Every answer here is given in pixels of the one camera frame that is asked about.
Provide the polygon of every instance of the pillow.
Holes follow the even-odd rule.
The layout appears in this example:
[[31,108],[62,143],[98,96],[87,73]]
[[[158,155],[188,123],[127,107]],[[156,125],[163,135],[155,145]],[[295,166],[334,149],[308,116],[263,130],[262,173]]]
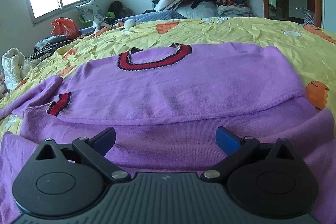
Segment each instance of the pillow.
[[181,4],[177,9],[180,15],[188,19],[192,18],[207,18],[218,17],[217,6],[213,2],[202,1],[195,9],[191,9],[192,2],[188,4]]
[[93,17],[96,17],[98,20],[103,20],[105,18],[105,14],[99,9],[95,0],[90,0],[88,3],[76,6],[76,8],[85,21],[93,20]]
[[312,11],[309,11],[308,9],[302,7],[299,7],[297,9],[301,10],[301,12],[304,13],[304,25],[315,25],[315,14]]

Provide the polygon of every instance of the ribbed gray plate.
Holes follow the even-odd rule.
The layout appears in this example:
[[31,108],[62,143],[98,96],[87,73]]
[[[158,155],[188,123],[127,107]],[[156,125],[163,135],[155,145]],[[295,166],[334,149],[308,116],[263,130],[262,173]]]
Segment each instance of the ribbed gray plate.
[[21,216],[15,224],[318,224],[310,215],[265,219],[238,207],[223,186],[196,173],[138,173],[115,184],[94,208],[64,220]]

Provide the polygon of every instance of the white pillow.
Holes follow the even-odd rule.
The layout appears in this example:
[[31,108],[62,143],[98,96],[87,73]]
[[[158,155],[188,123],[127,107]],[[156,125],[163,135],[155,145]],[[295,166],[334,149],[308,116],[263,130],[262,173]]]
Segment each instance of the white pillow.
[[93,20],[94,17],[99,20],[103,20],[106,17],[103,11],[96,4],[95,0],[90,0],[88,3],[76,6],[76,8],[85,21]]
[[202,1],[195,9],[191,9],[192,3],[193,2],[188,4],[181,4],[176,9],[176,12],[188,19],[219,17],[217,5],[215,3],[210,1]]

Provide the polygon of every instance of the red plastic bag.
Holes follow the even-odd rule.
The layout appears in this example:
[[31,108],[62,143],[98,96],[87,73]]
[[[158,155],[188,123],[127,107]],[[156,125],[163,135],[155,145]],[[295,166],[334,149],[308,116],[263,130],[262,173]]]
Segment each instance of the red plastic bag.
[[51,35],[65,35],[67,39],[79,37],[78,29],[72,19],[61,17],[55,20],[52,25],[54,29]]

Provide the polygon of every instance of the window sill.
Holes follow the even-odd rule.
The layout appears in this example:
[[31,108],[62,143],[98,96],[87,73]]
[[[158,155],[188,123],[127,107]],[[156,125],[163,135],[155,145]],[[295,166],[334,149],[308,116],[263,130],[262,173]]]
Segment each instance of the window sill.
[[33,26],[36,26],[54,16],[57,16],[57,15],[60,15],[60,14],[63,14],[65,12],[68,12],[70,10],[73,10],[74,8],[76,8],[76,6],[79,6],[79,5],[83,5],[85,3],[88,3],[89,1],[88,0],[83,0],[81,2],[76,2],[74,4],[70,4],[69,6],[66,6],[64,7],[63,9],[57,9],[57,10],[54,10],[54,11],[51,11],[45,15],[42,15],[38,18],[34,18],[34,16],[31,16],[31,22],[33,24]]

